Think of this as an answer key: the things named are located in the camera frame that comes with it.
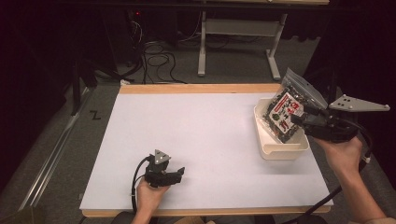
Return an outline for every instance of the snack bag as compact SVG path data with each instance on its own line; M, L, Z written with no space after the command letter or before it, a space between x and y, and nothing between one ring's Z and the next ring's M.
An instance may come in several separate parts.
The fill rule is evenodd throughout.
M276 140L286 143L291 139L299 126L291 122L290 114L301 116L307 104L323 109L327 107L326 101L311 84L288 69L280 90L262 115Z

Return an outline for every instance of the black cable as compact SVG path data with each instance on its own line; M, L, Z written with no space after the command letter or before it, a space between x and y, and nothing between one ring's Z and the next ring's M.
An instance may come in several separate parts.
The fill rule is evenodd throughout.
M142 64L143 64L142 58L139 57L139 60L134 65L134 68L132 68L131 70L129 70L128 72L126 72L124 74L120 74L120 76L123 77L123 79L125 79L126 77L130 76L131 74L137 72L142 67Z
M132 190L131 190L131 196L132 196L132 208L134 209L134 214L136 214L136 212L137 212L137 206L136 206L136 181L137 181L137 179L136 179L136 177L137 177L137 173L139 172L139 169L140 169L140 167L142 166L142 164L145 162L145 161L149 161L149 156L148 157L146 157L145 159L143 159L140 163L139 163L139 165L137 165L137 168L136 168L136 171L134 172L134 180L133 180L133 182L132 182Z
M254 42L257 42L257 41L263 39L263 36L261 36L261 35L256 35L256 36L253 36L253 38L252 38L251 40L236 39L236 38L233 38L232 36L228 36L228 38L229 38L230 40L232 40L233 42L236 42L236 43L245 43L245 44L249 44L249 43L254 43Z
M136 181L134 182L135 184L137 183L137 181L140 179L140 178L142 178L143 176L145 176L145 175L141 175L141 176L139 176L137 179L136 179Z
M189 40L184 40L184 41L182 41L182 42L179 42L178 44L179 44L179 45L186 46L186 47L195 47L195 46L199 46L199 45L201 44L201 40L197 40L197 39L196 39L197 37L200 37L200 36L198 35L198 36L196 36L196 37L194 37L194 38L191 38L191 39L189 39Z
M82 217L82 218L81 218L81 220L79 221L79 223L78 223L78 224L81 224L81 223L83 223L83 222L84 222L84 220L85 220L85 218L87 218L87 217Z
M182 43L182 42L184 42L184 41L189 41L189 40L191 40L191 39L194 39L194 38L200 36L200 35L197 35L196 33L197 33L198 28L199 28L199 26L200 26L200 24L201 24L202 14L203 14L203 13L202 13L202 11L201 11L201 12L199 13L199 16L198 16L197 25L195 26L195 30L192 32L192 34L191 34L189 37L185 38L185 39L180 39L180 40L178 40L178 41L177 41L178 43Z
M229 38L227 38L227 37L223 37L222 38L221 35L208 35L207 37L211 37L212 39L218 38L220 40L225 40L225 43L223 43L221 46L218 46L218 47L211 47L211 46L208 45L208 41L206 41L206 47L209 48L209 49L222 49L222 48L226 47L230 43L230 39Z
M156 50L155 52L149 52L149 49L153 48L153 47L157 47L159 49ZM165 82L168 82L168 83L183 83L183 84L187 84L186 82L184 82L182 80L178 80L178 79L176 79L173 76L172 72L174 71L174 69L176 67L176 58L175 58L175 55L173 53L164 51L163 50L163 46L161 46L161 45L150 45L150 46L145 48L145 50L143 52L143 55L144 55L144 58L145 58L145 65L146 65L146 70L145 70L145 76L144 76L144 79L143 79L143 84L147 83L146 77L149 77L149 74L147 72L148 71L148 65L156 67L157 78L160 79L161 81L165 81ZM150 62L151 60L153 60L155 58L159 58L159 57L160 58L164 58L165 62L159 63L159 64L154 64L154 63ZM169 76L170 76L171 80L167 80L167 79L164 79L164 78L159 76L160 68L163 67L164 65L166 65L167 63L173 63L172 67L171 67L171 69L169 71Z
M122 80L122 79L124 79L124 80L127 80L127 81L129 81L129 82L134 82L134 79L130 79L130 78L127 78L127 77L126 77L126 76L131 75L131 74L132 74L132 71L134 71L134 69L131 70L131 71L129 71L129 72L127 72L126 74L120 75L120 74L118 74L118 73L116 73L116 72L114 72L114 71L111 71L110 69L108 69L108 68L106 68L106 67L103 67L101 64L96 63L96 62L94 62L94 61L91 61L91 60L87 60L87 59L86 59L86 60L84 60L84 62L87 63L88 65L90 65L91 67L93 67L93 68L95 68L95 69L98 69L98 70L104 72L105 74L107 74L107 75L109 75L109 76L115 78L116 80Z
M366 128L364 128L363 126L361 126L358 123L352 122L352 121L347 120L347 119L337 119L337 120L357 128L361 132L361 134L363 135L363 137L366 140L368 148L367 148L367 151L364 153L364 158L362 158L361 161L359 162L359 172L361 172L361 170L363 170L363 168L367 165L367 163L370 162L370 157L371 157L371 154L372 154L372 151L373 151L373 145L374 145L373 137L370 135L370 133L368 132L368 130ZM323 204L327 203L329 200L331 200L333 197L335 197L335 195L337 195L341 191L342 191L341 186L338 186L328 196L326 196L320 202L316 203L311 208L309 208L307 211L305 211L302 215L300 215L300 217L311 215L318 208L320 208ZM289 221L283 222L282 224L290 224L290 223L297 222L298 218L299 217L291 219Z

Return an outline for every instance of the white plastic container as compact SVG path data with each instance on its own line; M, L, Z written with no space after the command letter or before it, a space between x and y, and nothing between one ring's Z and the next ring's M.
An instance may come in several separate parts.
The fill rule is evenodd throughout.
M262 157L266 160L296 160L309 149L308 139L303 129L299 129L285 144L277 140L262 120L262 111L266 110L272 99L260 99L254 107L257 135L260 141Z

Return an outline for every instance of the table leg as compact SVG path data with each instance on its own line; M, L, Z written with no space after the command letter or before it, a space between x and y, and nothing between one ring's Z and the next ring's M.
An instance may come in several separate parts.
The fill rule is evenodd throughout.
M279 40L280 40L280 36L282 35L282 32L283 32L283 28L285 27L285 22L286 22L287 17L288 17L288 14L282 14L282 17L280 19L279 25L276 30L274 44L271 49L268 49L266 51L267 60L268 60L268 63L270 64L271 73L273 75L274 80L280 80L280 74L279 74L279 70L277 69L274 55L276 52L277 44L279 43Z
M205 76L205 64L206 64L206 12L202 12L202 23L201 23L201 47L199 51L199 61L198 61L198 77Z

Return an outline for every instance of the gray floor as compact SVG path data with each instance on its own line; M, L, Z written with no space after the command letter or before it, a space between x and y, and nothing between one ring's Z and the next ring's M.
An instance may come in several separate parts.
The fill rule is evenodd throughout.
M264 38L243 43L240 40L249 41L249 39L238 36L236 38L239 41L232 41L220 49L218 47L222 46L221 41L208 43L212 48L207 50L206 77L197 76L198 46L187 46L187 44L191 45L191 42L180 45L177 49L164 45L164 49L174 53L176 57L174 77L188 83L274 82L263 54L264 50L271 45L271 39ZM297 74L302 74L317 43L317 40L308 40L303 43L295 39L282 40L276 52L280 74L285 74L288 67ZM161 63L161 58L153 60ZM148 73L154 82L161 81L158 76L162 79L169 79L171 66L172 64L167 64L160 68L159 75L156 74L154 67L149 67ZM139 71L131 77L135 78L136 83L141 83L143 72ZM64 154L38 202L38 206L44 211L45 223L72 224L80 221L82 217L78 209L80 195L84 193L88 184L119 87L118 82L99 79L98 87L93 90L92 97L81 110L80 117L64 146ZM54 149L72 111L71 91L66 94L66 97L67 103L47 124L46 129L36 140L35 145L3 191L0 197L0 219L18 211L42 164ZM96 117L100 119L92 119L91 111L97 111ZM323 151L315 143L310 142L329 190L335 189L338 184L327 166ZM365 168L362 176L385 212L391 217L396 217L396 193L376 160ZM336 196L334 203L332 211L323 216L329 223L347 223L349 214L343 195ZM276 223L292 217L295 215L275 215ZM110 222L111 218L87 218L84 221L84 223Z

